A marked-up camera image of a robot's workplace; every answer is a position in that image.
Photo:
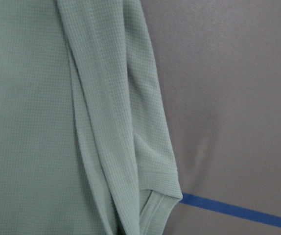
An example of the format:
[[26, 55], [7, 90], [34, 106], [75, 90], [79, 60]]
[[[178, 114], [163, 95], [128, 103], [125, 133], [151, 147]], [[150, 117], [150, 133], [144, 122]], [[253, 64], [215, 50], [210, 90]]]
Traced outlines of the olive green long-sleeve shirt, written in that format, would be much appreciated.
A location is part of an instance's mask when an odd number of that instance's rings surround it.
[[0, 0], [0, 235], [161, 235], [182, 199], [139, 0]]

